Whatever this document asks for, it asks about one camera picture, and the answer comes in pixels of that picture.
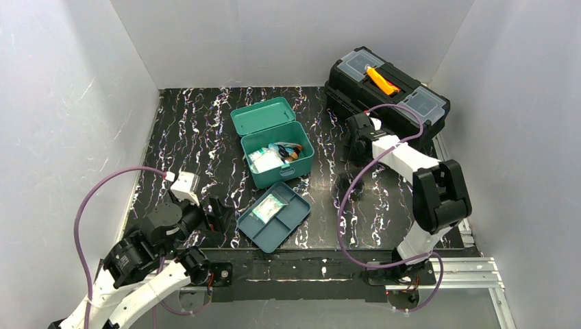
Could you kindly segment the green medicine box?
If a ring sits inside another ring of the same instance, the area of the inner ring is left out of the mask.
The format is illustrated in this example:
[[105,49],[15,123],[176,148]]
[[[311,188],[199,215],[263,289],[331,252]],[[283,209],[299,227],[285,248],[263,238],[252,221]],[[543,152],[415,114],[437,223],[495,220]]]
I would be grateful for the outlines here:
[[243,154],[250,167],[249,155],[273,150],[269,143],[288,143],[302,146],[299,159],[284,163],[264,173],[252,173],[256,188],[268,188],[276,182],[285,182],[308,175],[314,160],[314,147],[303,125],[296,120],[295,111],[283,97],[276,97],[233,110],[230,114],[240,137]]

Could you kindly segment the blue cotton swab pouch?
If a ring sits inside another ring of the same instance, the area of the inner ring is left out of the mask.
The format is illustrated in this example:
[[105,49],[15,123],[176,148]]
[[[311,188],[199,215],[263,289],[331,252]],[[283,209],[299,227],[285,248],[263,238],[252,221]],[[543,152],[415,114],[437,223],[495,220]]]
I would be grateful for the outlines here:
[[269,143],[268,148],[273,150],[280,158],[289,157],[295,150],[288,143]]

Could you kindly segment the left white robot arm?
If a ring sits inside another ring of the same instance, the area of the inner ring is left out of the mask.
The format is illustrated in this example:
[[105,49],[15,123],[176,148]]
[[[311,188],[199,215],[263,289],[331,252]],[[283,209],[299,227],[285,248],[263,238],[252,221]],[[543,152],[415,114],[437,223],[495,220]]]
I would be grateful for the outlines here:
[[223,232],[235,215],[231,206],[210,198],[210,212],[176,196],[149,213],[103,259],[89,282],[87,296],[65,319],[50,328],[130,328],[148,310],[182,287],[201,287],[212,297],[232,283],[233,265],[211,261],[197,246],[181,248],[204,224]]

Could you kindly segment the white gauze pad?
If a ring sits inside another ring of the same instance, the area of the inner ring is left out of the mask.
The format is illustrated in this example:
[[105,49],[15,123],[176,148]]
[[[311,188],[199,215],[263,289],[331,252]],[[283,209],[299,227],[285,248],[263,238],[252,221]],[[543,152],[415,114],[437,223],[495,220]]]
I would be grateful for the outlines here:
[[284,165],[282,159],[272,151],[263,154],[254,152],[249,155],[250,169],[252,173],[264,173]]

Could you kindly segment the dark teal tray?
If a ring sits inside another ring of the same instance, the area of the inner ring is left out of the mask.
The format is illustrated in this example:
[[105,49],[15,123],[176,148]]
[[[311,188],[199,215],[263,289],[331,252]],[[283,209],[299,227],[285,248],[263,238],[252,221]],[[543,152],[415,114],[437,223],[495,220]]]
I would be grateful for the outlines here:
[[[268,194],[274,194],[288,203],[268,223],[252,214],[252,209]],[[271,186],[238,219],[238,229],[265,253],[274,252],[300,225],[311,211],[311,205],[284,182]]]

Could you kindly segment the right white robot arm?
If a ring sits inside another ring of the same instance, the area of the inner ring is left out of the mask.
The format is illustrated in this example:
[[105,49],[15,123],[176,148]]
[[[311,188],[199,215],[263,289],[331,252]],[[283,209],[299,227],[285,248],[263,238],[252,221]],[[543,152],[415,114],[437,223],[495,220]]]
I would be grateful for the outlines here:
[[348,160],[364,160],[366,165],[345,192],[338,216],[343,216],[351,192],[363,175],[381,163],[411,184],[415,219],[403,241],[392,252],[390,263],[362,263],[354,257],[350,260],[365,269],[391,270],[401,276],[423,264],[438,241],[471,214],[462,168],[455,160],[441,161],[417,151],[408,144],[413,139],[411,136],[400,139],[376,129],[365,113],[348,118],[347,128]]

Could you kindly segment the black handled scissors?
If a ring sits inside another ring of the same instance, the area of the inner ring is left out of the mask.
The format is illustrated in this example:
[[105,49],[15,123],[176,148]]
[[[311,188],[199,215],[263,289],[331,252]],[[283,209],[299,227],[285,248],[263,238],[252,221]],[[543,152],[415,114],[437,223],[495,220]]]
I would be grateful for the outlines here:
[[285,157],[287,157],[288,155],[288,150],[292,149],[290,147],[285,147],[283,145],[277,145],[277,151],[278,154],[280,155],[280,158],[282,159],[283,162],[285,163],[289,163],[288,161],[286,161]]

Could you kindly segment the brown medicine bottle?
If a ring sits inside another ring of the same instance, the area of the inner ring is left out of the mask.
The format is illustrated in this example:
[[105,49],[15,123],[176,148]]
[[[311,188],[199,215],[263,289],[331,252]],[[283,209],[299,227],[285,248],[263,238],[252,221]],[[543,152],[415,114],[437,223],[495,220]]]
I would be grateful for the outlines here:
[[287,157],[285,157],[286,161],[294,162],[294,161],[298,160],[301,152],[302,152],[301,145],[298,145],[298,146],[293,147],[292,149],[289,149],[288,155],[287,155]]

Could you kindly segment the green bandage packet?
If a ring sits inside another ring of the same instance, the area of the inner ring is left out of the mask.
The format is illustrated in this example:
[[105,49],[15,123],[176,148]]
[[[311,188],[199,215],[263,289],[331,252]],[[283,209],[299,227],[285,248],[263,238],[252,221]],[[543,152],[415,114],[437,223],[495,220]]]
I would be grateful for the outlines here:
[[252,209],[252,214],[266,224],[287,205],[288,203],[277,195],[268,194]]

